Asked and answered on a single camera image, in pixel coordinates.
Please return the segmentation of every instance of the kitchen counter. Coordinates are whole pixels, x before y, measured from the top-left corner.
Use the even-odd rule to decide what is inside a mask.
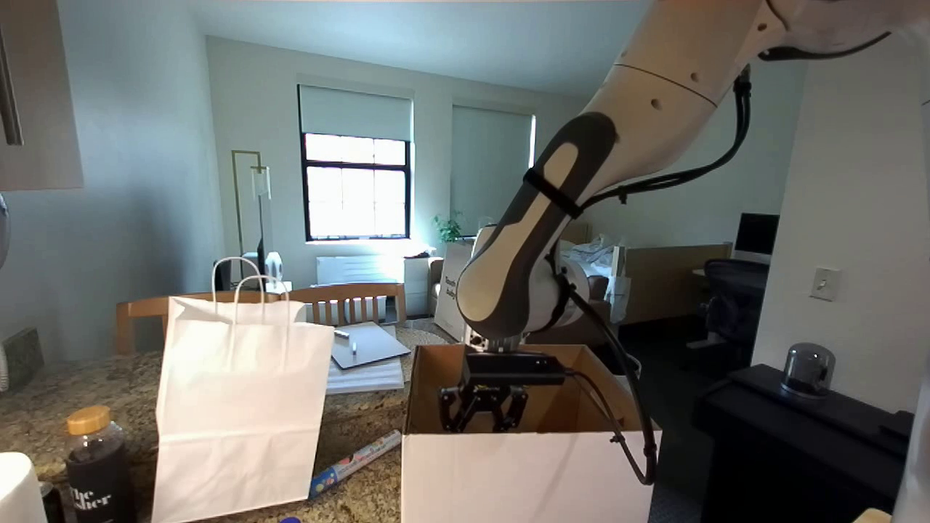
[[[105,361],[65,373],[44,373],[25,389],[0,396],[0,451],[32,455],[44,482],[63,482],[63,419],[86,403],[106,403],[126,434],[126,447],[138,470],[138,484],[151,496],[157,431],[154,402],[158,381],[158,351],[141,351],[129,362]],[[327,396],[321,412],[321,451],[315,461],[337,461],[346,452],[400,431],[403,391]],[[278,516],[298,519],[400,519],[400,452],[389,451],[346,482],[321,492],[311,503],[250,512],[224,519],[265,523]]]

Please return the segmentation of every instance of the computer monitor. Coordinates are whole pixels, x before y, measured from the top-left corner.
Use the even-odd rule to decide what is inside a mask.
[[[731,258],[769,261],[779,236],[779,214],[743,213],[737,217]]]

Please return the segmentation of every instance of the window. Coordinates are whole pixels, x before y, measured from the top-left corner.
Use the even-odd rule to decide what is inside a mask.
[[[298,86],[305,237],[410,237],[410,101]]]
[[[464,233],[500,221],[530,165],[530,143],[529,114],[453,107],[453,214]]]

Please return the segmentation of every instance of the cardboard box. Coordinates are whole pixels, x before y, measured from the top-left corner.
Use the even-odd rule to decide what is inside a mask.
[[[551,355],[591,378],[641,468],[641,431],[623,381],[613,378],[586,345],[529,345],[529,351]],[[637,480],[577,381],[526,386],[529,402],[516,431],[493,434],[484,416],[464,434],[448,434],[439,391],[458,383],[462,358],[462,345],[416,348],[400,442],[403,523],[648,519],[650,484]]]

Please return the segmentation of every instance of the ceiling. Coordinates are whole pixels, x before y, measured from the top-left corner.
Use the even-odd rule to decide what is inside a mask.
[[[205,34],[586,99],[648,0],[186,0]]]

